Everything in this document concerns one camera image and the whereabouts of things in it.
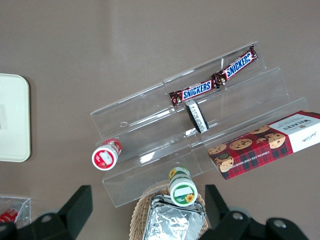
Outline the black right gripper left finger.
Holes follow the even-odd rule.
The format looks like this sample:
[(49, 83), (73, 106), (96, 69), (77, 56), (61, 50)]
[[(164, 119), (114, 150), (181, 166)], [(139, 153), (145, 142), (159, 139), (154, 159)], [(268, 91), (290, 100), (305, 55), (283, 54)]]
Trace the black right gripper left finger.
[(33, 222), (36, 240), (74, 240), (93, 211), (92, 187), (82, 185), (57, 213), (47, 213)]

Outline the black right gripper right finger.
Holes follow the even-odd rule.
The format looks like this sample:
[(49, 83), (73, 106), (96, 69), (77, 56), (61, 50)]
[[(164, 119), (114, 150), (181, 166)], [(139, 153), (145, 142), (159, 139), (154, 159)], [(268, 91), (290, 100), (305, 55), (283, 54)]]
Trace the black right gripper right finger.
[(204, 240), (249, 240), (250, 218), (231, 211), (215, 185), (205, 186), (205, 210), (211, 225)]

